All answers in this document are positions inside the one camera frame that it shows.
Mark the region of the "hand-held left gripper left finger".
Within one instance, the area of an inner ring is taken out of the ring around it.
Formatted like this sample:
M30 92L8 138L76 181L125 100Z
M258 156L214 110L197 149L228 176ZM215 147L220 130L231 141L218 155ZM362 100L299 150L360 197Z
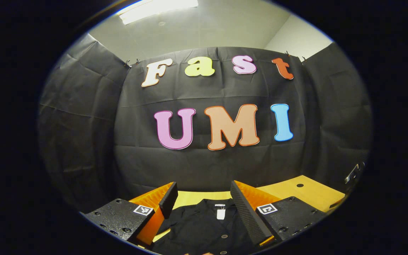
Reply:
M146 248L171 215L177 197L173 181L131 200L117 198L83 216L103 231Z

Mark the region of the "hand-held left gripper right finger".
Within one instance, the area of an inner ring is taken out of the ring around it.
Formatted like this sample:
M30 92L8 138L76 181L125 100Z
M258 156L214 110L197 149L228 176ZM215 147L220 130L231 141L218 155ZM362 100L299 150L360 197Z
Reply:
M231 182L230 194L255 246L284 242L327 216L297 197L280 199L240 181Z

